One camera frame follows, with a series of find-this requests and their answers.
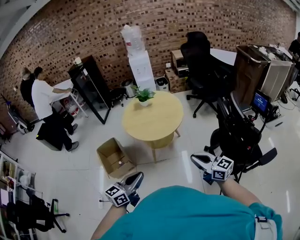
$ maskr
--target cardboard box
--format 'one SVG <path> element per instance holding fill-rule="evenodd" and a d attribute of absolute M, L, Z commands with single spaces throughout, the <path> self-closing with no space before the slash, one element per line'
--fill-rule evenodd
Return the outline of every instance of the cardboard box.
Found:
<path fill-rule="evenodd" d="M 114 137 L 97 148 L 97 154 L 107 174 L 113 178 L 121 178 L 135 167 Z"/>

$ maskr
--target black cabinet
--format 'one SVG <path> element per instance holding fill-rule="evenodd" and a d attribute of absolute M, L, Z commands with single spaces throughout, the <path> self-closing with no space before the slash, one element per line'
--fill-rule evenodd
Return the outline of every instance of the black cabinet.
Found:
<path fill-rule="evenodd" d="M 82 59 L 81 65 L 74 64 L 68 71 L 74 88 L 97 118 L 105 124 L 112 107 L 109 89 L 92 56 Z"/>

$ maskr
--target strap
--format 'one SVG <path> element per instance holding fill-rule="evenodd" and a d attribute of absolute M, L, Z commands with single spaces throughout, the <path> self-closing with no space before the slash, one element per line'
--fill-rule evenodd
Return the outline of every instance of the strap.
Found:
<path fill-rule="evenodd" d="M 255 216 L 254 240 L 277 240 L 277 228 L 274 220 Z"/>

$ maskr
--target blue screen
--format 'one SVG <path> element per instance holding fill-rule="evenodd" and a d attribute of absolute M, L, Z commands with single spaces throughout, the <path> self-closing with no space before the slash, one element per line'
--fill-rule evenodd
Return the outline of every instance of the blue screen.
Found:
<path fill-rule="evenodd" d="M 264 99 L 261 95 L 258 93 L 255 93 L 254 101 L 253 103 L 260 108 L 263 112 L 266 110 L 268 101 Z"/>

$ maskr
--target computer monitor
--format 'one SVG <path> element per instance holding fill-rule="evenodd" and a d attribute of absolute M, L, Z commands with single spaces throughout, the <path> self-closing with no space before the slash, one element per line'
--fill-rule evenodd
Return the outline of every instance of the computer monitor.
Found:
<path fill-rule="evenodd" d="M 254 93 L 254 97 L 251 103 L 252 108 L 257 111 L 264 118 L 268 115 L 268 107 L 270 104 L 270 97 L 265 95 L 264 93 L 256 90 Z"/>

